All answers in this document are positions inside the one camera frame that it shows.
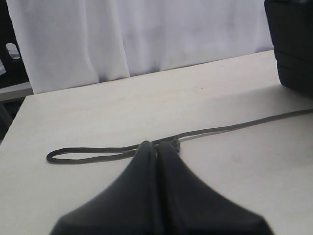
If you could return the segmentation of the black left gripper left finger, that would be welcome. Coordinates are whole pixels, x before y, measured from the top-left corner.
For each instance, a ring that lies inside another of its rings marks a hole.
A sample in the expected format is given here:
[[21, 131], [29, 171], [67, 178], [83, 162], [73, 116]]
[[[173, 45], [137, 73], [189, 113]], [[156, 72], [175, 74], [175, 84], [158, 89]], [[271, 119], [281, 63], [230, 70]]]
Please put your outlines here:
[[156, 152], [144, 141], [121, 175], [103, 192], [62, 216], [53, 235], [160, 235]]

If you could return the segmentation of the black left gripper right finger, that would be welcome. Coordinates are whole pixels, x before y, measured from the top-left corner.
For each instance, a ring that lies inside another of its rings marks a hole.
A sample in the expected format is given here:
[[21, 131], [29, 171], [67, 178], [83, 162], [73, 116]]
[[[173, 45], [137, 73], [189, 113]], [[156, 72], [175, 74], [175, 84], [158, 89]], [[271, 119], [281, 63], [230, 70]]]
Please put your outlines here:
[[169, 235], [270, 235], [266, 220], [214, 191], [169, 142], [157, 148], [157, 180]]

